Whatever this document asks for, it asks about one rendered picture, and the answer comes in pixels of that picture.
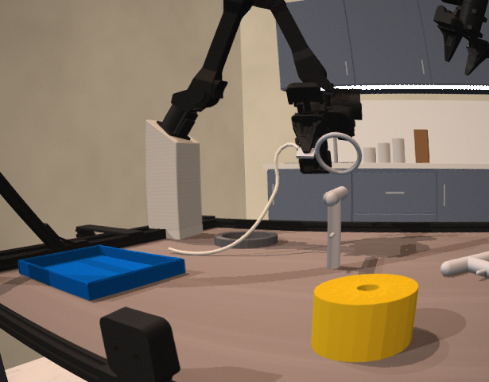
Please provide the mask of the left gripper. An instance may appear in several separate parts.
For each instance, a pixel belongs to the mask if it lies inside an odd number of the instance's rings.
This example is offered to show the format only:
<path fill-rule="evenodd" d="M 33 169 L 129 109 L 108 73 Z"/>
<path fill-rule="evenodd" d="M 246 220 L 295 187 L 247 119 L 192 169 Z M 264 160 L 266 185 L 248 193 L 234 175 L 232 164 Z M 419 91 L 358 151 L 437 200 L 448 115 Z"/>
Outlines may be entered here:
<path fill-rule="evenodd" d="M 321 86 L 315 82 L 291 83 L 286 88 L 286 94 L 289 105 L 295 102 L 303 102 L 302 104 L 298 103 L 298 113 L 295 113 L 291 119 L 294 133 L 297 136 L 295 143 L 300 146 L 304 154 L 309 154 L 321 136 L 328 133 L 327 120 L 324 113 L 321 114 L 321 110 L 319 110 L 320 105 L 324 103 Z M 320 146 L 320 157 L 325 164 L 332 168 L 331 152 L 328 150 L 327 140 Z M 314 159 L 299 158 L 299 166 L 303 174 L 330 173 L 320 166 L 316 156 Z"/>

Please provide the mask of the white rope with loop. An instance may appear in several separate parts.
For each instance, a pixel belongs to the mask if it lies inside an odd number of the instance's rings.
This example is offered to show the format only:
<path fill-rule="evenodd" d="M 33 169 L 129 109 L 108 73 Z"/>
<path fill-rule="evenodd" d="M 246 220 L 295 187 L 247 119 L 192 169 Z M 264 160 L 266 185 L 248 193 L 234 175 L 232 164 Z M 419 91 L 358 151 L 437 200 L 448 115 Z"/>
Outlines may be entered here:
<path fill-rule="evenodd" d="M 320 157 L 320 146 L 321 146 L 321 144 L 325 140 L 327 140 L 329 138 L 343 138 L 343 139 L 346 139 L 346 140 L 348 140 L 355 147 L 355 149 L 357 151 L 357 160 L 356 160 L 356 163 L 351 168 L 346 169 L 346 170 L 336 170 L 336 169 L 333 169 L 333 168 L 327 166 L 323 162 L 323 160 Z M 269 207 L 271 206 L 271 204 L 272 204 L 272 202 L 273 202 L 273 200 L 274 200 L 274 198 L 275 198 L 275 196 L 277 194 L 277 190 L 278 190 L 278 186 L 279 186 L 279 172 L 278 172 L 278 166 L 277 166 L 278 155 L 281 153 L 281 151 L 283 149 L 285 149 L 288 146 L 293 146 L 293 147 L 295 147 L 298 150 L 297 151 L 296 158 L 311 158 L 311 159 L 314 159 L 314 156 L 316 156 L 316 160 L 318 161 L 318 163 L 320 164 L 320 166 L 322 168 L 324 168 L 325 170 L 327 170 L 328 172 L 333 173 L 333 174 L 344 175 L 344 174 L 352 173 L 352 172 L 354 172 L 359 167 L 359 165 L 360 165 L 360 163 L 362 161 L 362 151 L 361 151 L 361 149 L 359 147 L 359 144 L 352 137 L 350 137 L 349 135 L 343 134 L 343 133 L 339 133 L 339 132 L 332 132 L 332 133 L 328 133 L 328 134 L 323 135 L 317 141 L 315 148 L 312 148 L 311 149 L 311 151 L 310 151 L 309 154 L 304 154 L 303 151 L 302 151 L 302 149 L 298 145 L 296 145 L 295 143 L 286 143 L 285 145 L 281 146 L 278 149 L 278 151 L 276 152 L 275 157 L 274 157 L 274 169 L 275 169 L 275 174 L 276 174 L 276 185 L 275 185 L 275 188 L 274 188 L 274 192 L 273 192 L 273 194 L 272 194 L 269 202 L 267 203 L 265 209 L 263 210 L 261 216 L 258 218 L 258 220 L 256 221 L 256 223 L 252 226 L 252 228 L 244 236 L 242 236 L 240 239 L 236 240 L 232 244 L 227 245 L 224 248 L 216 249 L 216 250 L 213 250 L 213 251 L 198 251 L 198 252 L 194 252 L 194 251 L 181 251 L 181 250 L 177 250 L 177 249 L 174 249 L 174 248 L 168 248 L 169 251 L 176 252 L 176 253 L 183 254 L 183 255 L 211 255 L 211 254 L 219 253 L 219 252 L 222 252 L 222 251 L 226 251 L 227 249 L 234 247 L 235 245 L 239 244 L 244 239 L 246 239 L 257 228 L 257 226 L 259 225 L 259 223 L 262 221 L 263 217 L 267 213 Z"/>

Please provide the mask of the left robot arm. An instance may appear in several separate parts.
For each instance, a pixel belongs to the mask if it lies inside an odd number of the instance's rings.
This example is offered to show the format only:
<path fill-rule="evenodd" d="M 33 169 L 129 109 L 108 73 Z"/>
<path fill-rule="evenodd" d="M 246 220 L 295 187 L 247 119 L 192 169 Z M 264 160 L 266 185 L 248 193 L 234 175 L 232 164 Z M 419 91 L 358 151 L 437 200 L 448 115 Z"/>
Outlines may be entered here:
<path fill-rule="evenodd" d="M 223 67 L 239 24 L 252 6 L 271 10 L 292 50 L 300 80 L 303 83 L 315 82 L 326 92 L 332 92 L 333 95 L 322 92 L 324 104 L 319 107 L 326 117 L 328 133 L 339 132 L 355 136 L 355 120 L 363 120 L 359 89 L 333 88 L 334 84 L 327 79 L 323 65 L 307 43 L 305 44 L 306 41 L 294 23 L 285 0 L 223 0 L 223 15 L 202 69 L 192 79 L 187 90 L 173 94 L 171 108 L 163 122 L 157 121 L 157 124 L 168 135 L 190 140 L 188 134 L 198 116 L 197 111 L 201 112 L 204 107 L 213 107 L 223 98 L 223 91 L 228 83 L 222 81 Z"/>

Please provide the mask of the blue tray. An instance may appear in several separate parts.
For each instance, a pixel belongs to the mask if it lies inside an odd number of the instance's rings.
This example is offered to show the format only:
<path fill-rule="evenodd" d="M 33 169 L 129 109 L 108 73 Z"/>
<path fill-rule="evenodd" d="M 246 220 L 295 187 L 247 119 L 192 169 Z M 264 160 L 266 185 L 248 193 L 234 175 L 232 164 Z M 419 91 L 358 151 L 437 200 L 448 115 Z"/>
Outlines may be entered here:
<path fill-rule="evenodd" d="M 184 274 L 185 263 L 182 258 L 96 245 L 19 259 L 18 270 L 91 301 Z"/>

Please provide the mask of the yellow cylinder with center hole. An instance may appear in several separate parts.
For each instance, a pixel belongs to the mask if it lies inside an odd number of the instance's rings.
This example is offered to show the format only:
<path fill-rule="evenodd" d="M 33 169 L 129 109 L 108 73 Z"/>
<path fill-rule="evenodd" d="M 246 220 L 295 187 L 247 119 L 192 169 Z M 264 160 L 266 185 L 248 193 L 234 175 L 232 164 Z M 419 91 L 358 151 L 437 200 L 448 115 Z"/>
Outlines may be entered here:
<path fill-rule="evenodd" d="M 345 362 L 400 353 L 411 342 L 417 293 L 417 282 L 400 275 L 351 275 L 321 283 L 313 294 L 312 350 Z"/>

